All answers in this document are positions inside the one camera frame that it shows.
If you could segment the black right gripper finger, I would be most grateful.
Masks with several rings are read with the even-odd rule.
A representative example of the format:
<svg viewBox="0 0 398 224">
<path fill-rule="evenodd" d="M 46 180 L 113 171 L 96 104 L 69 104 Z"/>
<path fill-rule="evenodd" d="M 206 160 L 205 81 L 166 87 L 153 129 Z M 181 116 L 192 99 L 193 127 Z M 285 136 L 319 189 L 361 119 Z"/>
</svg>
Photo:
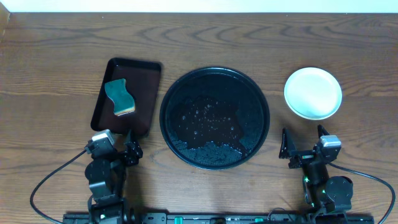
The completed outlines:
<svg viewBox="0 0 398 224">
<path fill-rule="evenodd" d="M 322 125 L 318 125 L 317 126 L 317 132 L 318 132 L 318 137 L 322 137 L 322 136 L 328 136 L 330 133 L 322 126 Z"/>
<path fill-rule="evenodd" d="M 279 159 L 290 159 L 297 154 L 297 149 L 287 128 L 282 129 L 282 143 L 279 152 Z"/>
</svg>

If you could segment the green yellow sponge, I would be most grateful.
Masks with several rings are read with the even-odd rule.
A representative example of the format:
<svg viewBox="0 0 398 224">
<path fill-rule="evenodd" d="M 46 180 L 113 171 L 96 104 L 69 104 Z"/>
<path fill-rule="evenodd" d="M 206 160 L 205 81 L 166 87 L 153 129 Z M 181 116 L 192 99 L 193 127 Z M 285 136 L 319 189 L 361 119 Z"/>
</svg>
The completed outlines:
<svg viewBox="0 0 398 224">
<path fill-rule="evenodd" d="M 127 91 L 126 79 L 117 79 L 104 85 L 107 97 L 113 102 L 116 116 L 133 113 L 136 110 L 134 97 Z"/>
</svg>

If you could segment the mint green plate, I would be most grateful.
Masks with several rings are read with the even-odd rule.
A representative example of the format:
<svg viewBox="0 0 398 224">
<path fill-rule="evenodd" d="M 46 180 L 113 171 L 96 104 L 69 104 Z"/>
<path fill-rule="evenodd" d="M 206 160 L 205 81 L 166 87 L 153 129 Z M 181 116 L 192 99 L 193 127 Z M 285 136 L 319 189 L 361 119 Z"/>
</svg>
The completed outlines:
<svg viewBox="0 0 398 224">
<path fill-rule="evenodd" d="M 287 79 L 284 98 L 298 116 L 309 120 L 323 120 L 334 115 L 343 100 L 338 80 L 328 71 L 305 67 Z"/>
</svg>

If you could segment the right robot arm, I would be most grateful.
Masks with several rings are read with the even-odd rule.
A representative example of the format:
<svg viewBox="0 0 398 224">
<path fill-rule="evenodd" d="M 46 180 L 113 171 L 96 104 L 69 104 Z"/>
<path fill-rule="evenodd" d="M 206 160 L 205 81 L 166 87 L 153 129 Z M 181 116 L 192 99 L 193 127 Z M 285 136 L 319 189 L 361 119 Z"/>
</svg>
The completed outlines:
<svg viewBox="0 0 398 224">
<path fill-rule="evenodd" d="M 290 169 L 302 169 L 305 201 L 312 206 L 309 223 L 348 223 L 352 208 L 353 182 L 345 176 L 330 177 L 326 165 L 337 158 L 341 141 L 318 125 L 318 142 L 311 150 L 299 151 L 287 128 L 282 130 L 279 158 L 289 160 Z"/>
</svg>

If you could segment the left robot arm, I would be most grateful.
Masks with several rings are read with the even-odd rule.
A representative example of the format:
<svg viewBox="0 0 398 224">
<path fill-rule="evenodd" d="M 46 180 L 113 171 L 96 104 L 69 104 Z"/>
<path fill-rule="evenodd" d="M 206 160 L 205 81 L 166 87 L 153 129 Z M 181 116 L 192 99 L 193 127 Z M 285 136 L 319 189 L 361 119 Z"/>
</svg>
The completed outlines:
<svg viewBox="0 0 398 224">
<path fill-rule="evenodd" d="M 88 223 L 135 223 L 134 210 L 124 197 L 123 189 L 127 179 L 127 168 L 139 163 L 143 151 L 128 131 L 124 140 L 125 150 L 115 148 L 116 140 L 110 130 L 96 133 L 85 146 L 93 161 L 85 169 L 89 182 L 91 199 L 88 203 Z"/>
</svg>

